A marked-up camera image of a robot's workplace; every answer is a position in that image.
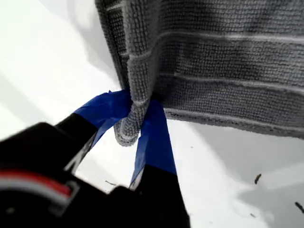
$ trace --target blue painter's tape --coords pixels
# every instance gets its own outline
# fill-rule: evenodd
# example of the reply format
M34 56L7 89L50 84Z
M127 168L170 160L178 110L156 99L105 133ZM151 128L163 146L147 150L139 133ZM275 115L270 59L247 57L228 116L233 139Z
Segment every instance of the blue painter's tape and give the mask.
M144 118L131 183L146 164L177 175L166 116L156 100L150 101Z
M131 103L129 91L109 91L94 97L74 111L74 113L82 116L98 128L92 146L98 142L109 128L128 115Z

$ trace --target red stripe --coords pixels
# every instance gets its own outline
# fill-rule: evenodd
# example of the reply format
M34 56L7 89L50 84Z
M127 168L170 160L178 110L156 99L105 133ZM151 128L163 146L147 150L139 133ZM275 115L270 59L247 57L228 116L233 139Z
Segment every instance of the red stripe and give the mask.
M4 178L4 179L18 178L27 181L33 181L42 184L54 191L62 193L64 195L67 196L71 195L71 189L68 186L61 184L56 180L50 179L49 177L45 177L33 172L18 171L18 170L7 170L7 171L1 170L0 178Z

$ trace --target textured fabric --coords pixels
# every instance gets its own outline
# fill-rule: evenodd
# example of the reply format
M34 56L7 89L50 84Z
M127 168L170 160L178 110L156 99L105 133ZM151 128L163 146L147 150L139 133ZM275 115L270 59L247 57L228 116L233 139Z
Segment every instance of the textured fabric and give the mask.
M168 118L304 137L302 0L96 0L122 88L118 142L150 98Z

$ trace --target white background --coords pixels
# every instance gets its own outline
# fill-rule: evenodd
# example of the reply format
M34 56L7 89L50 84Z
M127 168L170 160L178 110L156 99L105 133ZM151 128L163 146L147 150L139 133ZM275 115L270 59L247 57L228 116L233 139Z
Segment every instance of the white background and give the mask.
M0 0L1 139L39 121L56 124L119 89L93 0ZM168 125L192 227L304 227L295 206L304 205L304 141ZM119 146L111 129L77 175L106 191L105 181L128 186L135 150Z

